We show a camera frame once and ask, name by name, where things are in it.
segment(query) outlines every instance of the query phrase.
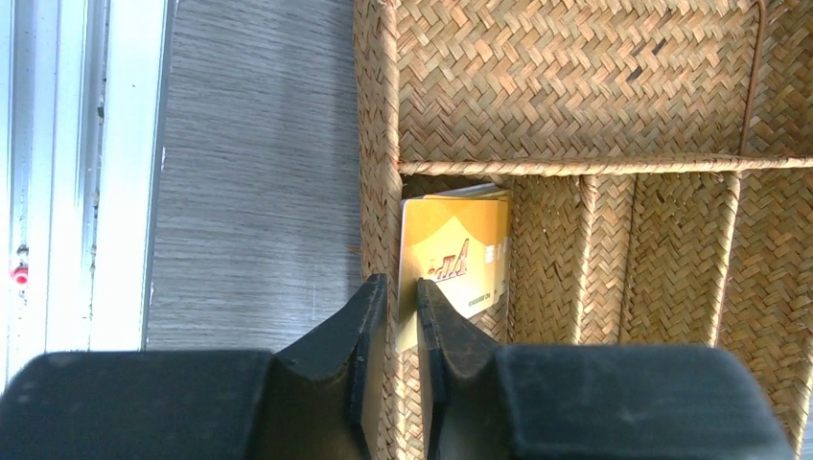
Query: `yellow card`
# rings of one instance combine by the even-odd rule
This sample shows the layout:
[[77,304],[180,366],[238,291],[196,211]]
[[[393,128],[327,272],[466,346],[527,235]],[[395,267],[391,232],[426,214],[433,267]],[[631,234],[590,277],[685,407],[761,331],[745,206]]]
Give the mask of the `yellow card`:
[[398,350],[417,344],[415,284],[437,283],[469,318],[493,306],[507,282],[510,196],[480,199],[409,199],[404,202],[399,270]]

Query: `woven seagrass organizer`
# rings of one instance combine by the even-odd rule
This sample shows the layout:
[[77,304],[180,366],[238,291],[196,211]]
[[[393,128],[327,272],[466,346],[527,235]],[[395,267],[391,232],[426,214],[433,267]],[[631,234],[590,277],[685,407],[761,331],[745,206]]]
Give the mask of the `woven seagrass organizer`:
[[[403,197],[514,194],[504,342],[694,342],[798,449],[813,379],[813,2],[355,0],[364,275],[395,303]],[[397,314],[388,316],[393,337]],[[424,458],[386,350],[380,457]]]

